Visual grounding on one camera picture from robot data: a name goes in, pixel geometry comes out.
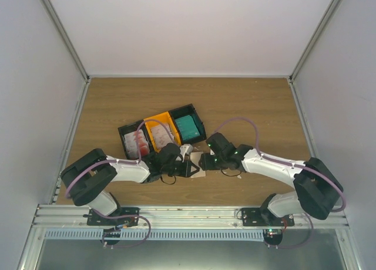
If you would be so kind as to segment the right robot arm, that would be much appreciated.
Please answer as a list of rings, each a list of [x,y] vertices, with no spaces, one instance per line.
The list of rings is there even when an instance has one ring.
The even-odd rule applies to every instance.
[[[202,170],[260,174],[294,188],[290,193],[271,194],[262,203],[260,219],[265,225],[273,226],[284,216],[298,213],[326,220],[343,196],[342,185],[318,158],[295,161],[265,154],[245,144],[235,147],[221,133],[209,137],[206,144],[210,152],[200,157]]]

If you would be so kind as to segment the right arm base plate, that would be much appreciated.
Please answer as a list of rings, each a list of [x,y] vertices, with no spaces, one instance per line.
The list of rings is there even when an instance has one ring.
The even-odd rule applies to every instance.
[[[293,227],[295,225],[292,215],[276,217],[269,210],[257,208],[240,208],[235,212],[235,217],[242,221],[244,227]]]

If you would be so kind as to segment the beige card holder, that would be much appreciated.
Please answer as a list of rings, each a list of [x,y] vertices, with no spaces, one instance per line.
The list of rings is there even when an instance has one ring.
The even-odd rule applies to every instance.
[[[191,155],[190,155],[190,160],[193,161],[195,164],[199,165],[199,161],[200,161],[202,154],[203,154],[202,151],[192,152]],[[199,178],[202,178],[202,177],[205,177],[205,176],[206,176],[206,172],[204,170],[202,170],[202,176],[199,177]]]

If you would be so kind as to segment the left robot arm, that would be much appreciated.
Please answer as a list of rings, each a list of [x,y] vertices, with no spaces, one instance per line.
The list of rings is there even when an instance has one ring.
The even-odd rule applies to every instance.
[[[105,188],[111,182],[130,181],[149,184],[169,177],[184,177],[199,173],[202,169],[190,159],[193,146],[178,146],[169,143],[159,152],[152,152],[140,160],[125,160],[107,156],[96,148],[61,172],[61,180],[66,187],[66,198],[76,206],[87,205],[100,213],[107,225],[120,221],[120,205]]]

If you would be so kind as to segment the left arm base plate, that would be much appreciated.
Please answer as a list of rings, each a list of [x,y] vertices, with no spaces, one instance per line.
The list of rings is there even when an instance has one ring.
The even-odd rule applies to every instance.
[[[140,209],[138,207],[120,207],[117,211],[111,215],[101,216],[93,209],[90,209],[87,214],[83,215],[86,218],[86,224],[88,226],[137,226],[138,219],[132,217],[133,215],[139,215]]]

